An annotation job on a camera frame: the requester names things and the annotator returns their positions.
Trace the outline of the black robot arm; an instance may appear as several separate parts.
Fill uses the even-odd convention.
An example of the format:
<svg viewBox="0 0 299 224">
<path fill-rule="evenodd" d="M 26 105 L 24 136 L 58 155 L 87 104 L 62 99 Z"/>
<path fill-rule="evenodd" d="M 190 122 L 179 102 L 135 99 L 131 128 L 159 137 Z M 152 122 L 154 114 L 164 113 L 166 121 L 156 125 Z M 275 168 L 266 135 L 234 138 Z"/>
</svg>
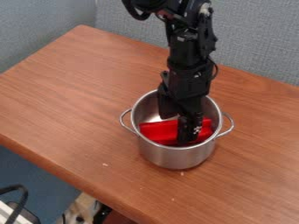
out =
<svg viewBox="0 0 299 224">
<path fill-rule="evenodd" d="M 210 94 L 218 65 L 211 0 L 122 0 L 132 18 L 163 21 L 170 56 L 158 87 L 159 116 L 178 118 L 176 141 L 196 140 L 203 126 L 202 98 Z"/>
</svg>

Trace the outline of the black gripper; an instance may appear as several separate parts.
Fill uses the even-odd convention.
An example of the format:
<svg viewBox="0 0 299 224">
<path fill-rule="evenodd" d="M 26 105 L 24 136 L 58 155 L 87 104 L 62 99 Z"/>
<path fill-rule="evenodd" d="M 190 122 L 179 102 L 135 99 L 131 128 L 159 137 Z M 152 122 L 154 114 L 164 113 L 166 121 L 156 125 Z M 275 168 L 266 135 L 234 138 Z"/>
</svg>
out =
<svg viewBox="0 0 299 224">
<path fill-rule="evenodd" d="M 198 139 L 202 132 L 202 98 L 210 93 L 215 63 L 207 59 L 191 69 L 170 67 L 162 73 L 163 82 L 158 87 L 159 116 L 178 118 L 178 143 L 187 144 Z"/>
</svg>

